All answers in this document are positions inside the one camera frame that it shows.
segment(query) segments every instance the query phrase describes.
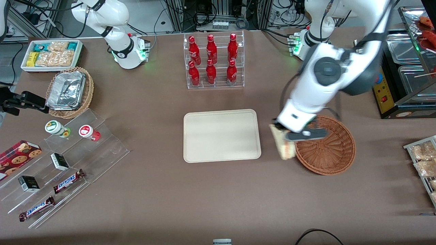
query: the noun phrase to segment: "cookie box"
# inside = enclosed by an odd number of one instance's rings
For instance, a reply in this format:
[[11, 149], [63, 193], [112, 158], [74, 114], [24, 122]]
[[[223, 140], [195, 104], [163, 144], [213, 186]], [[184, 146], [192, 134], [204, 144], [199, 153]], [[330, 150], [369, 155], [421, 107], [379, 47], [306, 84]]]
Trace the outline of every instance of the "cookie box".
[[[27, 60], [29, 59], [29, 55], [34, 51], [34, 48], [36, 45], [40, 44], [46, 44], [50, 43], [52, 41], [56, 42], [69, 42], [69, 43], [77, 43], [77, 46], [74, 51], [74, 57], [73, 61], [71, 62], [70, 66], [58, 66], [58, 67], [35, 67], [35, 66], [27, 66]], [[82, 51], [82, 42], [79, 40], [74, 39], [50, 39], [50, 40], [36, 40], [29, 43], [29, 46], [27, 48], [26, 54], [23, 58], [23, 61], [21, 63], [21, 69], [23, 71], [29, 72], [29, 73], [47, 73], [47, 72], [58, 72], [63, 71], [67, 69], [71, 69], [76, 67], [77, 62], [80, 57], [80, 52]]]
[[21, 140], [0, 154], [0, 181], [41, 154], [38, 145]]

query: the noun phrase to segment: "small white box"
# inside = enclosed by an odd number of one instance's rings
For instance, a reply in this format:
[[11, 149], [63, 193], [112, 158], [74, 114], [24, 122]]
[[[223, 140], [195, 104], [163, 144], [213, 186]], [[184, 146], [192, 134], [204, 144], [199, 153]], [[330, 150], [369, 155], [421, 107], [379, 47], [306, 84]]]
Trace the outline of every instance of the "small white box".
[[[27, 59], [29, 58], [29, 54], [33, 52], [33, 49], [35, 48], [35, 45], [37, 44], [46, 44], [49, 42], [69, 42], [69, 43], [77, 43], [76, 50], [74, 51], [73, 61], [71, 62], [70, 66], [57, 66], [57, 67], [30, 67], [26, 66]], [[82, 42], [79, 40], [74, 39], [52, 39], [52, 40], [38, 40], [38, 41], [32, 41], [29, 43], [29, 47], [27, 48], [26, 55], [23, 58], [23, 62], [21, 63], [21, 69], [23, 71], [27, 72], [54, 72], [54, 71], [63, 71], [70, 68], [74, 68], [77, 65], [77, 61], [79, 60], [80, 52], [82, 51]]]

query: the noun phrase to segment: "clear acrylic display stand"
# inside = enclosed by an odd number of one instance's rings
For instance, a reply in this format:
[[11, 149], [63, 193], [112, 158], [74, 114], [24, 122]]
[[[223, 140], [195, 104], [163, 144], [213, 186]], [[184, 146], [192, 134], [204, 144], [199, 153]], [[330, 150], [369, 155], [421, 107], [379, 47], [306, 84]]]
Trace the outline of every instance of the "clear acrylic display stand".
[[[21, 171], [15, 171], [13, 176], [5, 179], [0, 189], [2, 207], [10, 215], [18, 217], [39, 203], [53, 196], [56, 205], [44, 209], [41, 213], [31, 216], [24, 223], [29, 228], [37, 228], [73, 197], [95, 182], [107, 170], [115, 165], [120, 159], [129, 153], [123, 143], [115, 137], [104, 120], [87, 109], [78, 117], [71, 120], [65, 126], [71, 129], [68, 138], [51, 135], [39, 143], [43, 153], [33, 163]], [[88, 124], [101, 133], [98, 141], [85, 139], [78, 134], [82, 125]], [[70, 168], [60, 171], [55, 168], [51, 161], [52, 153], [62, 154]], [[74, 182], [70, 187], [55, 194], [53, 187], [82, 169], [86, 176]], [[35, 177], [40, 190], [35, 193], [24, 192], [18, 183], [18, 177], [22, 175]]]
[[[236, 74], [236, 84], [233, 86], [229, 86], [227, 84], [227, 67], [228, 67], [228, 60], [227, 60], [227, 46], [230, 41], [230, 34], [235, 33], [236, 34], [236, 42], [238, 43], [238, 58], [236, 59], [236, 68], [238, 70]], [[210, 85], [207, 82], [207, 74], [206, 74], [206, 67], [207, 67], [207, 60], [208, 55], [206, 52], [206, 46], [208, 44], [208, 39], [206, 36], [199, 35], [197, 33], [192, 34], [185, 34], [184, 35], [184, 41], [183, 41], [183, 51], [185, 55], [185, 69], [186, 69], [186, 81], [187, 86], [189, 89], [191, 88], [233, 88], [233, 87], [244, 87], [245, 85], [245, 61], [244, 61], [244, 32], [243, 31], [234, 31], [234, 32], [214, 32], [214, 40], [217, 45], [218, 50], [218, 63], [215, 64], [215, 68], [217, 70], [217, 79], [215, 85]], [[200, 73], [200, 86], [194, 87], [191, 83], [191, 80], [189, 78], [189, 66], [188, 62], [191, 60], [191, 57], [189, 56], [189, 42], [188, 37], [194, 36], [195, 42], [197, 43], [198, 47], [200, 48], [200, 58], [201, 58], [201, 64], [197, 66], [197, 69]]]

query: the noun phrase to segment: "coca-cola bottle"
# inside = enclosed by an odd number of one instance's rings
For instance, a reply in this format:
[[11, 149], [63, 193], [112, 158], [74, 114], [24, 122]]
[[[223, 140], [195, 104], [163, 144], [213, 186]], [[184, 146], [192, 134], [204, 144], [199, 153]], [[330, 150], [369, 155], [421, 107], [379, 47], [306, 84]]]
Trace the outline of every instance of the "coca-cola bottle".
[[233, 86], [236, 84], [236, 73], [238, 70], [235, 67], [235, 60], [230, 60], [227, 67], [227, 84]]
[[230, 34], [230, 42], [227, 46], [227, 59], [230, 62], [232, 59], [236, 60], [238, 57], [238, 43], [236, 42], [236, 34]]
[[200, 73], [198, 73], [198, 69], [195, 67], [195, 63], [193, 61], [189, 61], [189, 79], [191, 80], [192, 86], [198, 87], [200, 86]]
[[214, 35], [210, 34], [208, 35], [208, 45], [206, 47], [206, 50], [208, 52], [208, 59], [211, 59], [214, 64], [218, 62], [218, 51], [217, 51], [217, 45], [214, 41]]
[[193, 36], [190, 36], [188, 40], [189, 40], [189, 56], [191, 57], [191, 60], [195, 62], [196, 65], [200, 65], [201, 64], [200, 49], [198, 48], [198, 45], [195, 43], [195, 38]]
[[208, 66], [206, 67], [206, 73], [208, 75], [208, 83], [214, 85], [217, 78], [217, 69], [214, 66], [212, 59], [208, 59]]

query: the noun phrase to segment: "snickers bar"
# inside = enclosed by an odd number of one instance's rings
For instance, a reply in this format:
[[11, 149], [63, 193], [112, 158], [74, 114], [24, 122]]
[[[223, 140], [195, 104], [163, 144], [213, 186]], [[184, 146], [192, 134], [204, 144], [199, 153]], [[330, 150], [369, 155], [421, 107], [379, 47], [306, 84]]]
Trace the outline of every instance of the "snickers bar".
[[85, 176], [85, 174], [83, 173], [82, 169], [80, 169], [79, 171], [71, 175], [68, 179], [64, 180], [59, 185], [53, 187], [54, 193], [57, 194], [61, 192], [61, 190], [67, 188], [68, 186], [70, 186], [72, 183], [76, 182], [78, 179], [82, 178], [83, 176]]
[[23, 222], [25, 220], [27, 220], [28, 218], [30, 218], [30, 216], [41, 212], [43, 209], [50, 207], [50, 206], [54, 206], [55, 205], [55, 200], [53, 197], [49, 197], [47, 200], [41, 202], [40, 204], [36, 205], [35, 207], [33, 207], [32, 209], [29, 209], [27, 212], [23, 212], [20, 214], [20, 222]]

